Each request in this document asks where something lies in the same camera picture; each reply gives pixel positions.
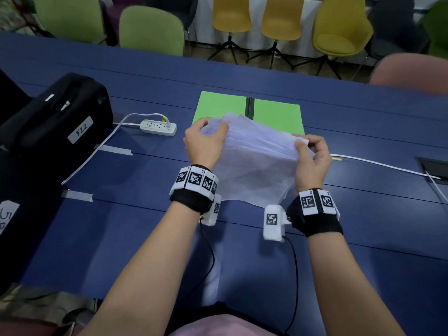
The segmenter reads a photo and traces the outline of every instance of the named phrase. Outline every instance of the forearm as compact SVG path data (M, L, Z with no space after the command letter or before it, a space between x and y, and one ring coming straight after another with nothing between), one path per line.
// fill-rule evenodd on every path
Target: forearm
M395 318L338 232L308 237L317 300L328 336L401 335Z
M163 335L198 221L199 213L173 202L121 272L86 332Z

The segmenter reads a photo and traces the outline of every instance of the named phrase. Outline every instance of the open green binder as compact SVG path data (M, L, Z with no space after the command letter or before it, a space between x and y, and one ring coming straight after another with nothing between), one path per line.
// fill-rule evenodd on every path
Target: open green binder
M300 106L212 92L201 92L193 122L203 117L222 117L228 112L244 116L273 129L305 134Z

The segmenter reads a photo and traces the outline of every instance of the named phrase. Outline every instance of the black chair base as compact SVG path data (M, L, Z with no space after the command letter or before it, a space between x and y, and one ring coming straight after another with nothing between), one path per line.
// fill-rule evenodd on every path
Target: black chair base
M263 50L262 52L258 53L257 55L247 59L246 63L248 63L249 60L252 60L252 59L257 58L259 56L270 56L270 55L272 55L272 57L271 57L271 66L269 67L269 69L272 69L272 63L274 62L274 54L275 53L277 53L284 61L286 61L288 63L288 65L291 66L292 69L294 69L293 64L286 58L286 56L284 56L282 54L282 52L280 52L278 50L278 48L277 48L277 40L274 41L274 44L273 44L273 46L271 48Z
M337 78L339 80L342 80L340 75L339 75L339 73L336 71L336 68L334 67L333 61L331 61L328 58L328 56L320 56L320 57L315 58L315 59L311 59L311 60L308 60L308 61L305 61L305 62L302 62L302 63L298 63L297 65L294 65L291 69L294 70L295 67L306 65L307 63L312 63L312 62L315 62L315 61L319 61L319 69L317 70L316 76L319 74L320 70L322 69L322 66L325 63L327 63L328 66L330 66L330 68L332 69L333 73L337 76Z
M208 58L207 60L210 60L212 58L215 57L216 54L218 54L219 52L221 52L221 50L227 48L227 46L230 48L230 50L232 51L232 55L233 55L233 59L235 60L235 63L238 65L238 61L237 61L237 57L235 56L235 51L233 50L233 48L240 50L241 52L245 53L247 55L247 57L249 58L249 53L247 52L246 49L239 47L236 43L234 43L232 41L232 33L228 34L228 40L226 42L224 42L223 44L217 45L216 46L216 52L213 53L210 58Z

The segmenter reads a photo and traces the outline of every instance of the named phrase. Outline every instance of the power strip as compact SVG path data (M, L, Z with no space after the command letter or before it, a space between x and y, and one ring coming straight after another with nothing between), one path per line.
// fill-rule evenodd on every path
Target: power strip
M170 123L171 127L168 128L167 123L163 121L157 120L143 120L140 123L140 129L144 133L158 134L161 136L169 136L172 137L176 134L177 125Z

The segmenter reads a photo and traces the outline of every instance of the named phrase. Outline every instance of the table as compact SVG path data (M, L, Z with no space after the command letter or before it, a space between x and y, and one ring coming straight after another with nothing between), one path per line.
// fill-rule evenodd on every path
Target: table
M448 156L446 96L11 33L0 34L0 57L0 68L30 95L67 72L80 73L107 87L115 112L160 112L178 125L174 137L120 130L108 145L133 155L99 151L67 183L94 201L64 200L24 284L107 294L169 205L172 182L188 164L182 132L202 91L299 104L305 132L325 136L332 153L414 171L416 156ZM448 205L423 177L352 160L332 164L325 188L355 258L407 335L444 334ZM189 304L226 301L283 331L294 306L291 250L262 238L262 208L225 202L218 219L206 228L217 264ZM305 237L287 232L300 271L291 334L324 335ZM208 270L210 258L197 231L179 297Z

